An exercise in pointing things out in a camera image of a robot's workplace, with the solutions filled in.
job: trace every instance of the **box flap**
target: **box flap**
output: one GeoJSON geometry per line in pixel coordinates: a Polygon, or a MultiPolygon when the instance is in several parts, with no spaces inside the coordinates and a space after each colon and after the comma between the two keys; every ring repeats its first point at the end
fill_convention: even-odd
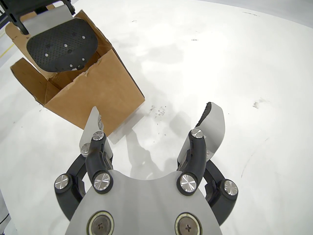
{"type": "Polygon", "coordinates": [[[24,58],[12,65],[11,71],[41,105],[45,105],[60,91],[24,58]]]}

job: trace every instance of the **robotic hand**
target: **robotic hand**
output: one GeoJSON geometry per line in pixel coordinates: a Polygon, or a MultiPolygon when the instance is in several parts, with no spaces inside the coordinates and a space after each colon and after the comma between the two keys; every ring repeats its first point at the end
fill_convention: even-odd
{"type": "Polygon", "coordinates": [[[165,177],[137,180],[113,169],[113,153],[96,107],[80,141],[81,154],[55,181],[58,203],[70,220],[66,235],[221,235],[238,188],[210,158],[225,134],[222,109],[208,103],[165,177]],[[84,175],[93,186],[85,193],[84,175]],[[207,182],[206,197],[198,189],[207,182]]]}
{"type": "Polygon", "coordinates": [[[71,0],[0,0],[0,5],[9,21],[30,35],[27,51],[44,71],[81,70],[97,50],[94,31],[85,20],[73,17],[71,0]],[[63,5],[53,8],[58,1],[63,5]],[[22,21],[31,12],[37,15],[22,21]]]}

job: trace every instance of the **screw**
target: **screw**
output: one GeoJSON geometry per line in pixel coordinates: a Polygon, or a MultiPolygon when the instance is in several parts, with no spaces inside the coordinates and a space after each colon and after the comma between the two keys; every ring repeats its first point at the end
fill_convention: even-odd
{"type": "Polygon", "coordinates": [[[97,131],[93,134],[92,139],[95,141],[100,141],[104,137],[104,132],[102,131],[97,131]]]}
{"type": "Polygon", "coordinates": [[[111,182],[110,175],[108,173],[100,173],[98,176],[96,176],[94,181],[94,188],[97,191],[103,191],[106,189],[111,182]]]}
{"type": "Polygon", "coordinates": [[[63,174],[56,179],[55,188],[56,189],[66,188],[66,186],[68,185],[68,182],[69,182],[68,176],[63,174]]]}
{"type": "Polygon", "coordinates": [[[201,225],[199,220],[190,213],[180,214],[175,221],[176,235],[200,235],[201,225]]]}
{"type": "Polygon", "coordinates": [[[203,132],[198,129],[198,128],[194,128],[191,130],[191,134],[194,138],[202,138],[203,137],[203,132]]]}
{"type": "Polygon", "coordinates": [[[88,235],[111,235],[114,230],[114,220],[110,213],[100,211],[95,213],[87,225],[88,235]]]}
{"type": "Polygon", "coordinates": [[[226,191],[227,194],[230,196],[235,196],[238,193],[238,187],[234,182],[231,180],[226,180],[224,183],[224,190],[226,191]]]}
{"type": "Polygon", "coordinates": [[[89,147],[90,147],[90,143],[89,143],[89,142],[85,143],[85,144],[82,146],[82,148],[80,149],[80,152],[81,152],[81,154],[82,154],[83,156],[87,157],[88,152],[89,152],[89,147]]]}
{"type": "Polygon", "coordinates": [[[91,224],[91,232],[93,235],[108,235],[111,230],[111,221],[105,215],[100,215],[91,224]]]}
{"type": "Polygon", "coordinates": [[[190,175],[187,174],[182,175],[179,182],[181,188],[188,193],[192,193],[197,188],[196,181],[190,175]]]}

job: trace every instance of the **yellow floor line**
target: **yellow floor line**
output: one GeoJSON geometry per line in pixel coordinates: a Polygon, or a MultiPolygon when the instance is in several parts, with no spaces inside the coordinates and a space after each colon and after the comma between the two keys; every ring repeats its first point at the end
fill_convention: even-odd
{"type": "Polygon", "coordinates": [[[5,53],[8,52],[13,46],[14,46],[14,43],[7,50],[5,50],[3,52],[3,54],[0,56],[0,58],[3,57],[5,55],[5,53]]]}

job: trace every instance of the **white floor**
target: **white floor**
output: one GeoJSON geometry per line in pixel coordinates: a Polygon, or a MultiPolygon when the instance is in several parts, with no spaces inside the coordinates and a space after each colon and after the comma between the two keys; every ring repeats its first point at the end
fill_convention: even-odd
{"type": "MultiPolygon", "coordinates": [[[[174,171],[212,101],[226,123],[212,160],[239,187],[223,233],[310,234],[311,28],[195,0],[79,0],[75,8],[111,41],[146,97],[109,137],[116,170],[139,179],[174,171]]],[[[53,182],[79,154],[82,131],[14,79],[9,66],[20,57],[0,68],[0,188],[19,234],[64,234],[53,182]]]]}

